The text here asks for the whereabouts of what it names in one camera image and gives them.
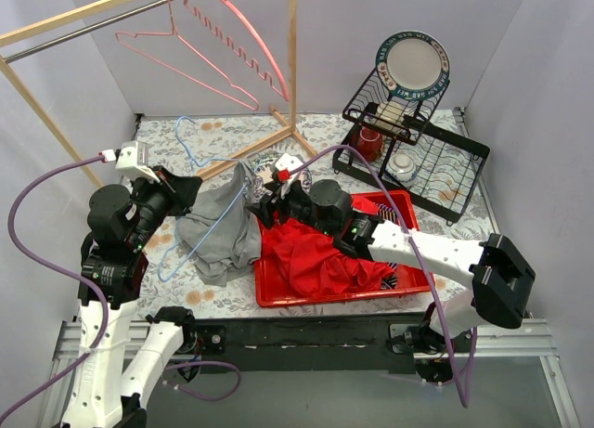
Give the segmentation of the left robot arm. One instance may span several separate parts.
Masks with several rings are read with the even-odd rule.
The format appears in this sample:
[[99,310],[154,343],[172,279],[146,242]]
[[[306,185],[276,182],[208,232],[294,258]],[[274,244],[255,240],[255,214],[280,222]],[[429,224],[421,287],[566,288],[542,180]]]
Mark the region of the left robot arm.
[[127,188],[110,184],[89,200],[90,232],[82,246],[79,289],[80,353],[63,427],[143,427],[147,404],[174,353],[198,341],[192,312],[174,306],[150,319],[148,335],[130,363],[124,361],[128,332],[149,261],[145,246],[169,216],[191,211],[202,180],[178,176],[157,165]]

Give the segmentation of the thin pink wire hanger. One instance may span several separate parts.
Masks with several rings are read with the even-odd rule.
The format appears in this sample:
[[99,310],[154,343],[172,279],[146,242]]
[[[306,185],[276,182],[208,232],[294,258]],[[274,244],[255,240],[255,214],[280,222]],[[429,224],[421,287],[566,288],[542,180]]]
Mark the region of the thin pink wire hanger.
[[235,84],[213,60],[180,33],[173,2],[164,1],[166,28],[163,31],[116,32],[114,36],[118,44],[209,93],[247,110],[257,111],[260,107],[257,98]]

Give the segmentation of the red tank top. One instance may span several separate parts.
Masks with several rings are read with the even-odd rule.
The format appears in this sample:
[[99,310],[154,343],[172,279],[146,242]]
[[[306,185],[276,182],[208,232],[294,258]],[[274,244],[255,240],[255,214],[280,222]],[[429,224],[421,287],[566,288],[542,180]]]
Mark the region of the red tank top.
[[255,285],[261,305],[353,301],[397,284],[396,267],[354,259],[333,246],[333,239],[291,218],[261,228],[261,257]]

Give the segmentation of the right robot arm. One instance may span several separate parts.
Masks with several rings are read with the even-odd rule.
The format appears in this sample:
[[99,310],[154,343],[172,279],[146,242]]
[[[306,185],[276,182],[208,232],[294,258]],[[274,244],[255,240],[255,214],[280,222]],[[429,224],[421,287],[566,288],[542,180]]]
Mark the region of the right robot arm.
[[298,181],[266,187],[269,194],[247,206],[266,228],[294,218],[330,236],[351,258],[416,267],[465,287],[445,303],[430,305],[419,325],[396,336],[402,347],[436,353],[474,327],[521,327],[536,273],[509,238],[492,233],[487,240],[454,240],[403,229],[355,206],[334,180],[317,181],[309,191]]

